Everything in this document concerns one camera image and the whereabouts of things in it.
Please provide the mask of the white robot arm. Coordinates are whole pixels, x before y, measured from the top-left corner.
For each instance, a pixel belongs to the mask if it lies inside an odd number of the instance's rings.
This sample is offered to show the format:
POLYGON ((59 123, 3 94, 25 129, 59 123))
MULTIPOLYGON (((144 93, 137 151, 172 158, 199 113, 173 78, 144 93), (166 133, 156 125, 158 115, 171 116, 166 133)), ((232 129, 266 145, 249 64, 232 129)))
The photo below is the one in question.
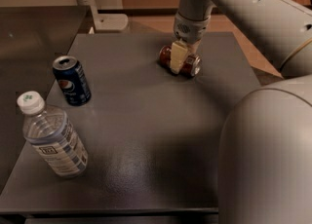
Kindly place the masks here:
POLYGON ((180 0, 195 46, 217 6, 283 79, 231 110, 218 147, 218 224, 312 224, 311 12, 292 0, 180 0))

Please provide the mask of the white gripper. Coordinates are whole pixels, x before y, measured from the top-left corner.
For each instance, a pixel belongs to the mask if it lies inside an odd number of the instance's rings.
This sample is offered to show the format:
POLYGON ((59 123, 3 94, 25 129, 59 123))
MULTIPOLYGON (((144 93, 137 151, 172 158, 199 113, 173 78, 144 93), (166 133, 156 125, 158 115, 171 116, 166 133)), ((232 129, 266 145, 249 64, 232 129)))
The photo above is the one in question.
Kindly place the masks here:
POLYGON ((188 50, 193 55, 197 54, 200 40, 207 30, 210 18, 209 12, 178 11, 175 14, 174 34, 181 40, 172 43, 170 69, 173 73, 180 72, 188 56, 188 50))

